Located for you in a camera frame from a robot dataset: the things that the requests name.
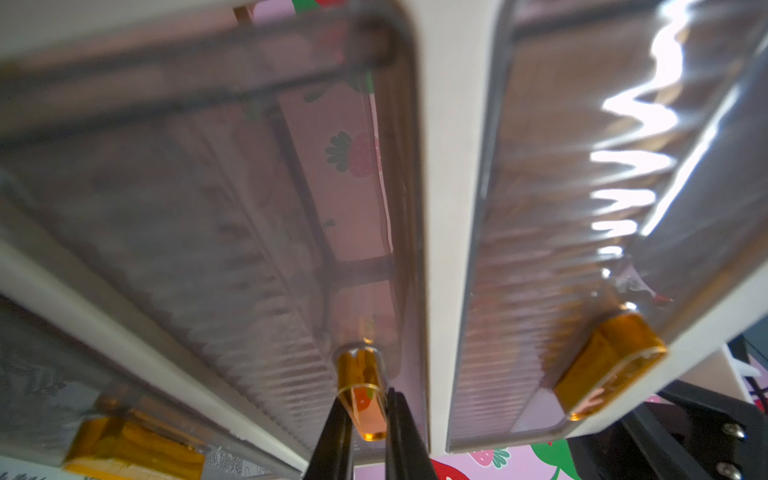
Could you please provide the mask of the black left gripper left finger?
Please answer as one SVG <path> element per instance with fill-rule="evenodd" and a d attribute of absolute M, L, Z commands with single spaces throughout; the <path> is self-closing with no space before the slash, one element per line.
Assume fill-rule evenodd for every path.
<path fill-rule="evenodd" d="M 314 449 L 303 480 L 352 480 L 353 423 L 336 398 Z"/>

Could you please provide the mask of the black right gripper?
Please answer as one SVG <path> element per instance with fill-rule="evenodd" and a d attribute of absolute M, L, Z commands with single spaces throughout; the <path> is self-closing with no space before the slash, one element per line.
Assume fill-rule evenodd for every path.
<path fill-rule="evenodd" d="M 767 415 L 752 403 L 674 381 L 568 446 L 582 479 L 766 479 Z"/>

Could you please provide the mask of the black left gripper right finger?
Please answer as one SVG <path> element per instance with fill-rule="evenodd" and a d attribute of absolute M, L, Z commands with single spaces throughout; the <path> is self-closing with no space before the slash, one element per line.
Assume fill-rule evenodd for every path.
<path fill-rule="evenodd" d="M 385 478 L 387 480 L 437 480 L 427 448 L 403 393 L 387 393 L 387 437 Z"/>

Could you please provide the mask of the clear smoky bottom drawer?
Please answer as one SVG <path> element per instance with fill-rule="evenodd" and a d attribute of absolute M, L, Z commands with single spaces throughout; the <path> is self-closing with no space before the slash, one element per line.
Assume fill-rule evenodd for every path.
<path fill-rule="evenodd" d="M 203 455 L 205 479 L 299 479 L 296 468 L 1 300 L 1 454 L 58 467 L 80 427 L 117 418 Z"/>

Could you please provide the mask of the cream drawer organizer cabinet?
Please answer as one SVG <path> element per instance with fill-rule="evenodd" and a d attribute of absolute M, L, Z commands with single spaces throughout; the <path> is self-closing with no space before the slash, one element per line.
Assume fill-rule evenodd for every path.
<path fill-rule="evenodd" d="M 318 6 L 323 1 L 5 1 L 1 5 L 1 67 L 100 35 L 118 35 L 141 25 L 158 25 L 215 8 L 264 4 L 272 14 L 278 14 L 289 13 L 304 2 Z M 509 471 L 514 466 L 508 455 L 510 447 L 530 445 L 535 452 L 548 444 L 569 447 L 570 438 L 601 432 L 643 403 L 663 403 L 659 392 L 677 380 L 754 404 L 722 356 L 730 342 L 764 319 L 767 312 L 750 328 L 594 432 L 469 452 L 446 451 L 480 167 L 489 130 L 493 44 L 506 1 L 392 2 L 408 21 L 416 59 L 427 433 L 421 434 L 416 426 L 428 454 L 469 454 L 483 468 Z M 385 463 L 387 393 L 394 387 L 386 382 L 370 345 L 345 349 L 338 356 L 336 395 L 316 445 L 303 448 L 247 401 L 217 392 L 214 376 L 197 372 L 182 358 L 179 347 L 161 351 L 134 334 L 121 315 L 116 293 L 108 292 L 94 274 L 62 253 L 53 252 L 52 241 L 44 239 L 30 220 L 19 213 L 4 218 L 3 210 L 1 199 L 1 300 L 10 299 L 236 438 L 296 468 L 302 474 L 299 479 L 307 470 L 336 398 L 354 426 L 353 463 Z M 117 418 L 85 422 L 58 467 L 22 462 L 49 469 L 55 475 L 76 477 L 205 479 L 202 454 Z"/>

